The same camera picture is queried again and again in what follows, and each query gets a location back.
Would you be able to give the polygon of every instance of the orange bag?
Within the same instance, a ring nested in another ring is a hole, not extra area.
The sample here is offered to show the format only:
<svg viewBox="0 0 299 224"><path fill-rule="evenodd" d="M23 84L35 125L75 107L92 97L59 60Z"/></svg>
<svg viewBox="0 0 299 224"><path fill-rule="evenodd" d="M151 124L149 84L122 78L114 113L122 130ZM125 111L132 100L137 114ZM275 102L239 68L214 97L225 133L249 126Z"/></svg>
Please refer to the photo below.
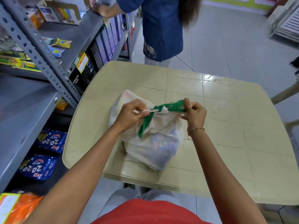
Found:
<svg viewBox="0 0 299 224"><path fill-rule="evenodd" d="M22 194L6 219L5 224L23 223L42 199L43 196L37 196L33 193Z"/></svg>

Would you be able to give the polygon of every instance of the green strap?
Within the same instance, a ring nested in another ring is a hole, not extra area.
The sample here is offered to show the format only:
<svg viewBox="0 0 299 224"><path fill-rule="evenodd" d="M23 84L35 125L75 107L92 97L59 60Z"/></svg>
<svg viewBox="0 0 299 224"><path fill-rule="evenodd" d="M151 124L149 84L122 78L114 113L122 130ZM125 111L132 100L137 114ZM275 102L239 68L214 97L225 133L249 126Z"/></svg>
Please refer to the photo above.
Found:
<svg viewBox="0 0 299 224"><path fill-rule="evenodd" d="M163 104L163 105L155 106L151 110L158 110L158 112L161 112L163 107L166 107L169 112L186 112L186 110L184 109L184 100L179 100L178 102L171 103L171 104ZM142 137L143 132L151 122L153 116L154 116L154 112L150 112L148 116L143 117L143 124L141 125L138 131L139 137Z"/></svg>

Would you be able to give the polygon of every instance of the long brown hair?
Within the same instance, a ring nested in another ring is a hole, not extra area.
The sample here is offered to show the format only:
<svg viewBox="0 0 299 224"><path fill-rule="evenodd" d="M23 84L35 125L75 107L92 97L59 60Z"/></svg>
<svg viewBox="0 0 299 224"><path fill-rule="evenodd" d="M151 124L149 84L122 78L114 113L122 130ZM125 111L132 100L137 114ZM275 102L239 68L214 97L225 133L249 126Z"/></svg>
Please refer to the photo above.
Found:
<svg viewBox="0 0 299 224"><path fill-rule="evenodd" d="M188 28L197 21L201 1L202 0L180 0L178 16L184 28Z"/></svg>

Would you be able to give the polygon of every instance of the person's left hand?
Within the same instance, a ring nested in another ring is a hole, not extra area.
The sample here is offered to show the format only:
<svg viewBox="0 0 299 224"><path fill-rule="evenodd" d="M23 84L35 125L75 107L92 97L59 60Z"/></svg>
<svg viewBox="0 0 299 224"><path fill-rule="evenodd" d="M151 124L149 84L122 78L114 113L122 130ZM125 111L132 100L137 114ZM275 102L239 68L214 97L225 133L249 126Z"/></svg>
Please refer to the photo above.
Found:
<svg viewBox="0 0 299 224"><path fill-rule="evenodd" d="M134 126L138 122L138 120L150 114L150 112L148 111L141 112L145 109L145 103L143 103L139 99L124 104L113 124L114 127L116 127L121 132L125 132L126 130Z"/></svg>
<svg viewBox="0 0 299 224"><path fill-rule="evenodd" d="M107 5L97 5L95 4L92 7L92 11L97 12L98 14L100 14L102 17L106 18L107 15L107 11L110 9L109 6Z"/></svg>

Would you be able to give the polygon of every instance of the tiled floor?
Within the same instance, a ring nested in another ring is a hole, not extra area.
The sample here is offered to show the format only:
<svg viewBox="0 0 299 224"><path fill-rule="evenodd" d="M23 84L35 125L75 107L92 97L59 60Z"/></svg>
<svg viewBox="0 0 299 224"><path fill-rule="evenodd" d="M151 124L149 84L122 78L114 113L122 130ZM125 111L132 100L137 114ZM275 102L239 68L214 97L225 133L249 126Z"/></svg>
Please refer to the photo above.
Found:
<svg viewBox="0 0 299 224"><path fill-rule="evenodd" d="M299 49L283 38L268 39L269 26L262 15L204 5L199 20L184 31L184 49L172 58L170 68L219 75L261 85L269 97L295 83L295 70L288 65ZM139 33L133 62L144 63L143 35ZM299 118L299 95L277 104L283 121ZM299 127L293 129L299 142ZM90 223L121 182L101 179L78 223ZM201 219L221 223L211 198L174 193L181 204Z"/></svg>

